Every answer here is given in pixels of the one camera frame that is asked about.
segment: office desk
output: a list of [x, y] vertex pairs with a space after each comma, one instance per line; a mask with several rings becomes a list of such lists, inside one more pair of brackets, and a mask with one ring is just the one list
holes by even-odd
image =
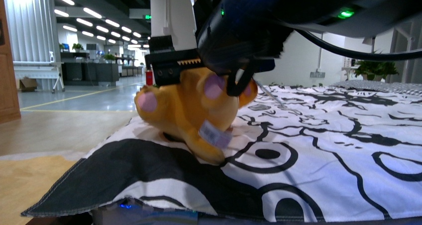
[[71, 86], [115, 86], [119, 79], [115, 63], [71, 62], [63, 64], [63, 80]]

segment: white wall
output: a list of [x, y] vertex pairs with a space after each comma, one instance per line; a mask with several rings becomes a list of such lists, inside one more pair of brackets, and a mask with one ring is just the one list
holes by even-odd
[[59, 35], [59, 43], [69, 44], [70, 51], [72, 51], [72, 45], [74, 43], [81, 43], [82, 46], [86, 49], [87, 44], [98, 44], [98, 50], [104, 51], [105, 41], [97, 39], [94, 37], [88, 37], [83, 35], [81, 32], [72, 32], [63, 28], [63, 24], [57, 24], [57, 33]]
[[172, 35], [176, 50], [196, 48], [190, 0], [151, 0], [151, 35]]
[[[393, 30], [381, 33], [375, 39], [377, 52], [389, 53], [393, 38]], [[323, 39], [333, 45], [360, 52], [371, 52], [371, 46], [362, 44], [363, 38], [349, 38], [332, 33], [325, 33]], [[310, 73], [318, 68], [319, 51], [321, 50], [320, 71], [325, 78], [310, 78]], [[276, 68], [271, 72], [255, 74], [254, 78], [264, 85], [272, 82], [286, 86], [303, 85], [310, 87], [322, 83], [329, 86], [345, 78], [344, 57], [320, 49], [296, 32], [293, 32], [284, 43], [284, 52], [275, 60]], [[361, 77], [351, 76], [351, 80]]]
[[[386, 32], [380, 33], [375, 38], [375, 46], [374, 50], [377, 53], [390, 53], [391, 50], [391, 43], [393, 39], [393, 32], [394, 30], [388, 30]], [[370, 45], [362, 44], [363, 38], [351, 38], [346, 37], [344, 42], [344, 47], [350, 50], [358, 51], [358, 52], [371, 52]]]
[[[323, 39], [344, 47], [344, 36], [325, 33]], [[310, 78], [310, 73], [318, 68], [320, 52], [320, 71], [325, 72], [325, 78]], [[270, 72], [255, 74], [254, 78], [265, 85], [275, 82], [286, 86], [311, 87], [319, 83], [328, 86], [340, 81], [343, 60], [344, 57], [321, 50], [297, 32], [293, 32], [284, 43], [281, 58], [275, 60], [276, 68]]]

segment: fabric tag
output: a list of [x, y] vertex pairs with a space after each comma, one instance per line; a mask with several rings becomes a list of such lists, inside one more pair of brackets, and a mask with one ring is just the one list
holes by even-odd
[[208, 120], [204, 121], [198, 134], [206, 142], [220, 149], [226, 149], [233, 138], [231, 134], [215, 128]]

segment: potted plant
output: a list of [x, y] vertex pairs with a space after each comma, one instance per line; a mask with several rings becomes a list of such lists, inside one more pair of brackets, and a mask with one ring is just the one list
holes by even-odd
[[116, 57], [112, 54], [106, 54], [104, 55], [104, 59], [108, 62], [108, 63], [113, 63], [113, 61], [116, 59]]
[[354, 71], [355, 77], [362, 76], [364, 80], [381, 81], [387, 75], [398, 74], [395, 62], [373, 62], [366, 60], [356, 61], [355, 65], [359, 66]]
[[80, 52], [84, 47], [80, 43], [74, 43], [72, 49], [75, 50], [75, 52]]

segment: white pillar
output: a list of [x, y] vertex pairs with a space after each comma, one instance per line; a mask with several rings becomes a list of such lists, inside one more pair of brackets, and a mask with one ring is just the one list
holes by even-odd
[[151, 36], [172, 35], [176, 50], [196, 48], [191, 0], [151, 0]]

